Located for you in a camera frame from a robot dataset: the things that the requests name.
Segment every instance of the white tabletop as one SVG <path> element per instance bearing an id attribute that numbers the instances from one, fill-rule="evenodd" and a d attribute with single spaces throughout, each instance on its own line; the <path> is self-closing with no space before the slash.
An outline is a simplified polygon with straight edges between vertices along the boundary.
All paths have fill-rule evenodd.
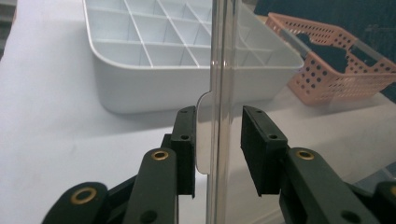
<path id="1" fill-rule="evenodd" d="M 381 94 L 308 107 L 285 88 L 257 107 L 269 112 L 292 147 L 319 151 L 348 181 L 396 161 L 396 105 Z M 82 1 L 20 0 L 0 62 L 0 223 L 40 223 L 74 185 L 97 181 L 112 188 L 136 175 L 144 153 L 172 132 L 176 112 L 104 110 L 96 95 Z M 239 146 L 237 138 L 232 142 Z M 234 174 L 247 170 L 241 155 L 232 152 Z M 257 208 L 265 201 L 251 183 L 246 191 L 238 176 L 230 180 L 232 200 L 240 202 L 230 206 L 230 220 L 246 223 L 242 217 L 260 216 Z M 246 204 L 256 212 L 236 212 L 251 211 Z M 205 177 L 197 175 L 196 198 L 180 198 L 180 223 L 204 220 Z"/>

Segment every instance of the white storage box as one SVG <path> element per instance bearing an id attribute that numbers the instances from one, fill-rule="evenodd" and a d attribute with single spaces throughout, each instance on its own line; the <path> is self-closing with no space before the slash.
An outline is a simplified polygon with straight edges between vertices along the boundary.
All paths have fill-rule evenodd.
<path id="1" fill-rule="evenodd" d="M 84 0 L 84 7 L 105 108 L 116 113 L 182 108 L 209 91 L 212 1 Z M 303 62 L 246 8 L 239 16 L 247 24 L 238 25 L 235 87 L 272 82 L 270 94 L 260 94 L 261 86 L 241 99 L 270 98 Z"/>

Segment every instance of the white organizer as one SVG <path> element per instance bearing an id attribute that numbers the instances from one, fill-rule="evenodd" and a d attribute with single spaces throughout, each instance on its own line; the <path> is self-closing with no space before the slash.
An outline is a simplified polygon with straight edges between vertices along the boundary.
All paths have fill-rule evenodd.
<path id="1" fill-rule="evenodd" d="M 102 105 L 116 113 L 195 105 L 209 91 L 211 7 L 211 0 L 84 0 Z M 270 93 L 261 86 L 240 100 L 270 98 L 303 62 L 241 8 L 235 87 L 270 81 Z"/>

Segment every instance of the transparent plastic sheet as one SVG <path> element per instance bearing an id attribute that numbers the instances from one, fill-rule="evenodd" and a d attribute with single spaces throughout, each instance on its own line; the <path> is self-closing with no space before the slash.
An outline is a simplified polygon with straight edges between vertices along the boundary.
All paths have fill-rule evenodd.
<path id="1" fill-rule="evenodd" d="M 197 111 L 197 168 L 208 174 L 206 223 L 284 222 L 278 196 L 258 197 L 254 188 L 240 148 L 243 105 L 266 112 L 289 146 L 315 150 L 348 183 L 366 188 L 394 178 L 396 105 L 380 93 L 303 104 L 287 83 L 304 62 L 289 45 L 271 49 L 272 33 L 247 9 L 238 0 L 213 3 L 211 92 Z"/>

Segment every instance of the pink basket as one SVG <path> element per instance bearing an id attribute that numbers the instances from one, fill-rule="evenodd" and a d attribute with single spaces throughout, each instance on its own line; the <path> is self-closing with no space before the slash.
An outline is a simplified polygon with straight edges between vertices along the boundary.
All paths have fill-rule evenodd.
<path id="1" fill-rule="evenodd" d="M 266 25 L 303 56 L 304 67 L 288 86 L 306 105 L 370 97 L 396 81 L 396 65 L 393 62 L 340 27 L 275 13 L 269 13 Z M 346 49 L 348 64 L 345 73 L 335 71 L 297 39 L 295 35 L 299 33 L 309 35 L 315 44 Z M 353 46 L 376 59 L 376 63 L 369 66 L 361 61 L 351 52 Z"/>

